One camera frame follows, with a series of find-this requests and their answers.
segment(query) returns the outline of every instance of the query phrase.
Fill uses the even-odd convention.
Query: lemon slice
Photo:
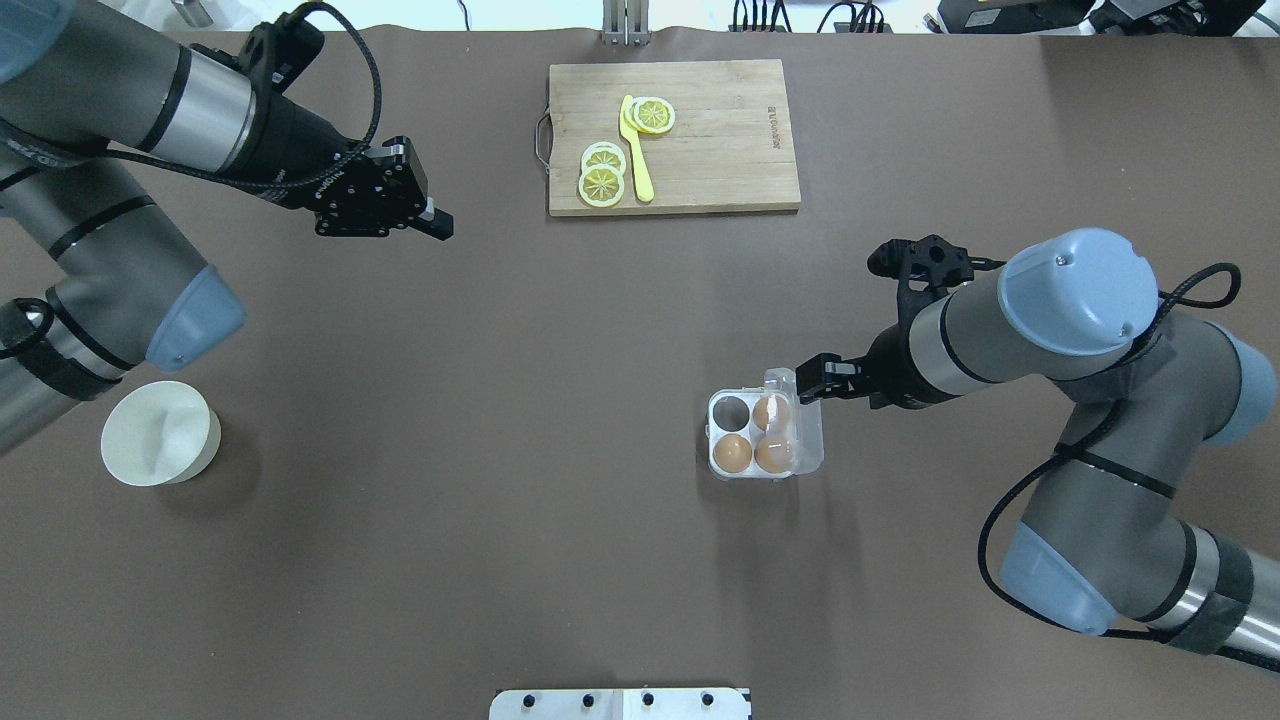
[[[662,97],[636,97],[627,115],[637,131],[649,135],[662,135],[676,124],[676,109]]]
[[[613,165],[591,165],[577,178],[577,195],[591,208],[617,205],[622,190],[622,172]]]
[[[582,172],[591,165],[613,165],[620,173],[627,172],[627,159],[622,149],[612,142],[596,142],[582,151]]]

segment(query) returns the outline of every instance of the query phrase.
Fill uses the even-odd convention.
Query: brown egg
[[[781,395],[765,395],[755,401],[751,419],[755,420],[755,427],[762,430],[782,429],[791,421],[791,405]]]
[[[791,441],[783,436],[764,436],[755,447],[755,462],[765,473],[777,475],[790,471],[795,461],[796,452],[791,447]]]
[[[727,434],[716,443],[716,464],[726,473],[741,473],[751,464],[751,443],[740,434]]]

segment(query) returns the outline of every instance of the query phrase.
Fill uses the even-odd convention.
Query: cutting board
[[[676,108],[662,136],[640,136],[654,199],[640,202],[630,146],[618,135],[623,95]],[[758,213],[800,208],[791,113],[781,60],[552,65],[550,214]],[[612,208],[577,195],[582,151],[608,140],[627,156],[626,193]]]

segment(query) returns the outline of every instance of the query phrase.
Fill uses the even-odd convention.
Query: white cup
[[[173,380],[124,396],[102,427],[102,462],[128,486],[180,483],[218,452],[223,428],[196,388]]]

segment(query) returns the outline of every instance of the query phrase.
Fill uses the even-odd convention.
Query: light blue cap
[[[1117,615],[1102,593],[1025,523],[1014,528],[1000,582],[1036,612],[1085,635],[1107,632]]]
[[[207,265],[192,278],[151,337],[147,360],[177,373],[244,324],[244,305],[218,270]]]
[[[0,0],[0,82],[44,58],[74,9],[76,0]]]
[[[1147,329],[1160,302],[1146,258],[1101,228],[1075,229],[1014,255],[997,290],[1019,334],[1070,356],[1124,347]]]
[[[1235,401],[1235,411],[1222,429],[1204,438],[1208,445],[1231,445],[1244,439],[1253,428],[1267,419],[1276,404],[1276,372],[1267,356],[1257,348],[1240,342],[1226,328],[1210,323],[1226,340],[1231,341],[1235,357],[1240,363],[1240,398]]]

